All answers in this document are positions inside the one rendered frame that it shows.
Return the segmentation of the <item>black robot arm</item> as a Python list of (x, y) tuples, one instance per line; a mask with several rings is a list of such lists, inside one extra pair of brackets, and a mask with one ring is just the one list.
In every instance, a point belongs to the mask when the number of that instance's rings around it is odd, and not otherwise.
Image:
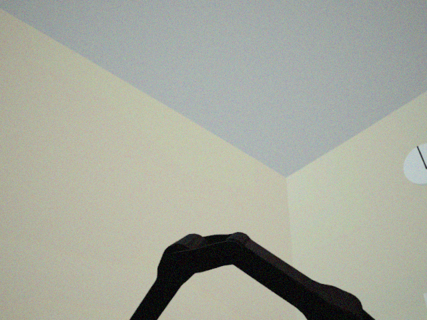
[(307, 320), (375, 320), (357, 296), (312, 280), (242, 232), (188, 234), (167, 247), (155, 283), (130, 320), (157, 320), (190, 277), (224, 265), (236, 266), (299, 309)]

